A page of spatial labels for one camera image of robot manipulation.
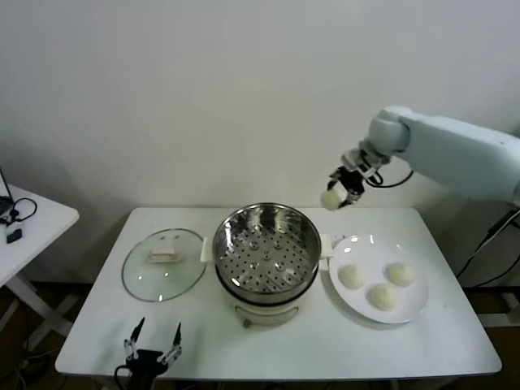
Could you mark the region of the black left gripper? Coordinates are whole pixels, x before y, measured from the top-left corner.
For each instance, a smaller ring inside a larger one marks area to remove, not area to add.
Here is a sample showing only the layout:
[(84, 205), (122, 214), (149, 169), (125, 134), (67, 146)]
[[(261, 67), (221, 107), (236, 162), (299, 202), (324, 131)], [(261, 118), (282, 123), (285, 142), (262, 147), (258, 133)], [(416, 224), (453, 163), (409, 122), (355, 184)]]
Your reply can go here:
[(166, 372), (167, 364), (172, 364), (182, 354), (181, 323), (178, 324), (172, 346), (169, 351), (137, 349), (137, 340), (145, 322), (145, 317), (133, 329), (129, 338), (123, 341), (123, 347), (131, 372)]

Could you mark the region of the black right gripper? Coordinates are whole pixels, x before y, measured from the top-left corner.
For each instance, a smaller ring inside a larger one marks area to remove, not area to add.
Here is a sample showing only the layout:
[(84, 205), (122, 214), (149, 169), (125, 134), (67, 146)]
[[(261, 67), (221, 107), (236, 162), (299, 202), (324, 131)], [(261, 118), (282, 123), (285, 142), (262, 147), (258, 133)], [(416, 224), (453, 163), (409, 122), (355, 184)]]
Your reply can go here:
[(337, 184), (342, 184), (346, 191), (343, 206), (351, 206), (358, 202), (365, 189), (363, 187), (364, 177), (359, 171), (348, 171), (345, 167), (339, 167), (329, 175), (327, 190), (333, 190)]

